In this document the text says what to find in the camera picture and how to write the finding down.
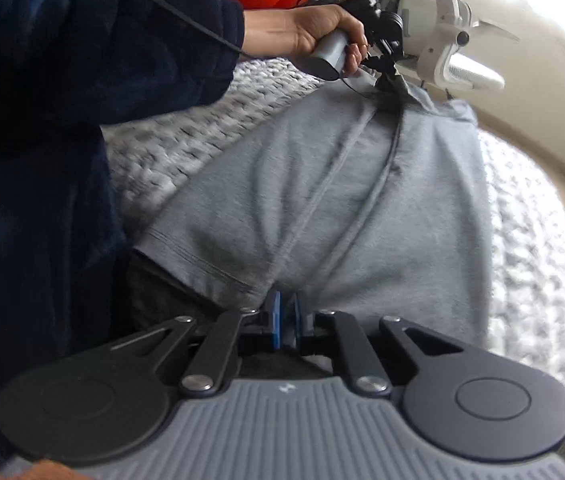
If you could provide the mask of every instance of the gray ribbed plate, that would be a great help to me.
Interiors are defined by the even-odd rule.
[[[24,460],[5,470],[14,474]],[[338,378],[235,380],[185,402],[143,449],[81,470],[99,480],[565,480],[556,455],[485,465],[442,452],[385,400],[352,394]]]

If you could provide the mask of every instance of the wrist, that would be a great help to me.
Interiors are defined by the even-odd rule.
[[[243,50],[254,57],[290,56],[296,51],[298,27],[289,10],[246,10]]]

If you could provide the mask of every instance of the white logo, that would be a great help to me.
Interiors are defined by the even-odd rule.
[[[293,392],[296,389],[296,386],[294,386],[291,383],[287,383],[287,384],[283,384],[282,386],[278,386],[278,389],[284,393],[284,394],[288,394],[290,392]]]

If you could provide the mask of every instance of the chunky knit blanket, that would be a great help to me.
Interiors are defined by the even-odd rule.
[[[285,60],[251,61],[210,107],[104,128],[128,232],[142,232],[189,177],[321,84]],[[536,163],[479,135],[494,229],[489,349],[565,384],[565,211]]]

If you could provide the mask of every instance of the person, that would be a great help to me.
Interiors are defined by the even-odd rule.
[[[254,57],[306,56],[337,27],[347,72],[367,54],[340,7],[166,1]],[[237,62],[150,0],[0,0],[0,387],[109,335],[127,246],[99,124],[210,104]]]

